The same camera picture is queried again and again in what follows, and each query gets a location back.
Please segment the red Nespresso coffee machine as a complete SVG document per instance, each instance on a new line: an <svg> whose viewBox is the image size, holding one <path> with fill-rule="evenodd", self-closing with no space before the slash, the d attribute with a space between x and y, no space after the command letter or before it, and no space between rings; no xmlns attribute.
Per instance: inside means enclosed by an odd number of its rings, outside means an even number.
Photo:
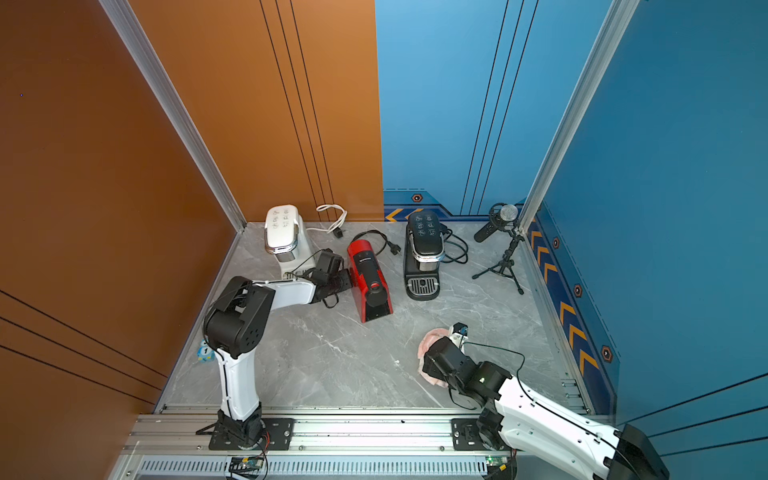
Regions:
<svg viewBox="0 0 768 480"><path fill-rule="evenodd" d="M352 295L362 323L393 313L388 284L369 241L358 239L347 249Z"/></svg>

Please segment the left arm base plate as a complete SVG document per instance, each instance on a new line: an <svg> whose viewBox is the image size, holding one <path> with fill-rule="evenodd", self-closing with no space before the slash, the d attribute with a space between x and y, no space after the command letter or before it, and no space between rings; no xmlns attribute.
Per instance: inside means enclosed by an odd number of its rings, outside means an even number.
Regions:
<svg viewBox="0 0 768 480"><path fill-rule="evenodd" d="M239 421L227 416L213 424L208 449L287 451L293 438L293 418L257 418Z"/></svg>

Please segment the aluminium front rail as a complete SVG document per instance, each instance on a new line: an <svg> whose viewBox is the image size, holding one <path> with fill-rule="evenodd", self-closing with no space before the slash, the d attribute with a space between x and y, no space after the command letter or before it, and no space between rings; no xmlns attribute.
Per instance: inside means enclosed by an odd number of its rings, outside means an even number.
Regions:
<svg viewBox="0 0 768 480"><path fill-rule="evenodd" d="M208 449L211 436L198 430L214 424L199 410L143 415L135 423L112 470L115 479L221 478L232 457L263 455L268 479L342 475L387 477L484 477L488 466L515 457L554 467L529 453L456 451L449 421L478 416L459 410L268 409L263 418L293 418L287 451Z"/></svg>

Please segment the pink striped towel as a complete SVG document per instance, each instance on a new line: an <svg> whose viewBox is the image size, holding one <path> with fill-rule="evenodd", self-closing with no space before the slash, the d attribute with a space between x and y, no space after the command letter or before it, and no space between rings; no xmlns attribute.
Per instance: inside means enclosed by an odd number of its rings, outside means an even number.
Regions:
<svg viewBox="0 0 768 480"><path fill-rule="evenodd" d="M430 330L419 343L417 349L417 359L418 371L420 375L431 385L447 389L448 383L445 381L444 375L432 361L427 359L427 352L430 350L430 348L437 341L443 338L448 338L451 342L456 343L458 336L452 330L444 328L435 328Z"/></svg>

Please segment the left green circuit board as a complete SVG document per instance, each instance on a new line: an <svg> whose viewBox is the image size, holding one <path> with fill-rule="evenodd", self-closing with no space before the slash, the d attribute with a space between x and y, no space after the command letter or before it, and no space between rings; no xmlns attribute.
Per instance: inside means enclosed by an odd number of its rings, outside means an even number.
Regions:
<svg viewBox="0 0 768 480"><path fill-rule="evenodd" d="M266 479L269 473L265 456L232 457L226 471L226 479Z"/></svg>

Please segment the right green circuit board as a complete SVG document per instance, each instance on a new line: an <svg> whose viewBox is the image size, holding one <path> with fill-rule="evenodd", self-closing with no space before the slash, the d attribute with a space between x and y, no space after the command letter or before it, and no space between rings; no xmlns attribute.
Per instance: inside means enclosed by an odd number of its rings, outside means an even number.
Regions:
<svg viewBox="0 0 768 480"><path fill-rule="evenodd" d="M518 475L518 462L515 457L503 457L488 466L484 480L515 480Z"/></svg>

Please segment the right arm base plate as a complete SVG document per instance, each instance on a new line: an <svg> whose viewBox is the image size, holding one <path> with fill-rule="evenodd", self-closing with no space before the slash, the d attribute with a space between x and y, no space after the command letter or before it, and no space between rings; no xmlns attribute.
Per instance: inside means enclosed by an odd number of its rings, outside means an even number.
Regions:
<svg viewBox="0 0 768 480"><path fill-rule="evenodd" d="M480 417L457 417L450 421L453 449L456 451L494 451L512 450L527 453L520 444L513 445L502 434L502 420L489 420Z"/></svg>

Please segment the black coffee machine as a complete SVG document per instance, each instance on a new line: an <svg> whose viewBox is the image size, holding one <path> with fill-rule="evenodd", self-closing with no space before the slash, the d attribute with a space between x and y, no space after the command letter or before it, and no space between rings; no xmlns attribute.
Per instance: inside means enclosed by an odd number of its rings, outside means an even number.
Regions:
<svg viewBox="0 0 768 480"><path fill-rule="evenodd" d="M441 223L433 210L414 212L406 225L404 283L415 301L434 300L440 292L439 268L445 256Z"/></svg>

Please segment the green circuit board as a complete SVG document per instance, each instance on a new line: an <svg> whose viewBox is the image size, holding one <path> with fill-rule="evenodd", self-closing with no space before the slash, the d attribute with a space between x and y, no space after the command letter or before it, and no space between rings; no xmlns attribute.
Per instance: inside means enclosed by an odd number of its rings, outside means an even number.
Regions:
<svg viewBox="0 0 768 480"><path fill-rule="evenodd" d="M518 475L518 462L515 457L503 457L488 466L484 480L515 480Z"/></svg>
<svg viewBox="0 0 768 480"><path fill-rule="evenodd" d="M269 473L265 456L232 457L226 471L226 479L266 479Z"/></svg>

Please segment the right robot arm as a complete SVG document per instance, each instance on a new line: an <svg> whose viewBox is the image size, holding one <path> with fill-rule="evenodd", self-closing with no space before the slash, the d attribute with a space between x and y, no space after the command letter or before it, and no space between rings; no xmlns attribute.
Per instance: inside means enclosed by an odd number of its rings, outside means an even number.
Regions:
<svg viewBox="0 0 768 480"><path fill-rule="evenodd" d="M581 416L492 362L474 362L450 337L424 353L422 371L477 404L473 427L455 429L470 447L523 451L577 479L668 479L670 471L638 428Z"/></svg>

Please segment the white coffee machine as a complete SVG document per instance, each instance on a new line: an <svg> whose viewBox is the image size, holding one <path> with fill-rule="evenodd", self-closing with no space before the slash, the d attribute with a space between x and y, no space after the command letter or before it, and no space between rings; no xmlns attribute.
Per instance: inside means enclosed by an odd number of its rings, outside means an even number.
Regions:
<svg viewBox="0 0 768 480"><path fill-rule="evenodd" d="M283 278L302 275L316 263L299 210L287 204L272 207L265 220L265 250L278 262Z"/></svg>

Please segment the blue owl figure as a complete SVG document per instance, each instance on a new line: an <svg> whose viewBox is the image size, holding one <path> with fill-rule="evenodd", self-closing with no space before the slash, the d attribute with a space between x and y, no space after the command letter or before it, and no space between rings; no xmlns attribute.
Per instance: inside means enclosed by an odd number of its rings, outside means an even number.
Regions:
<svg viewBox="0 0 768 480"><path fill-rule="evenodd" d="M213 361L216 357L215 352L210 348L205 340L200 342L196 356L199 362L210 362Z"/></svg>

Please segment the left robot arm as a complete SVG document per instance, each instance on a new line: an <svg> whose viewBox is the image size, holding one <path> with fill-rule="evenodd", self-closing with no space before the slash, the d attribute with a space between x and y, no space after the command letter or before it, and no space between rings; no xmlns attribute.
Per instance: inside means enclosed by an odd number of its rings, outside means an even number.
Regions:
<svg viewBox="0 0 768 480"><path fill-rule="evenodd" d="M252 450L266 446L267 427L256 385L255 350L272 311L310 305L351 288L342 256L329 249L316 255L309 270L282 280L235 276L210 307L203 336L213 351L220 375L222 402L214 424L197 431L209 434L211 450Z"/></svg>

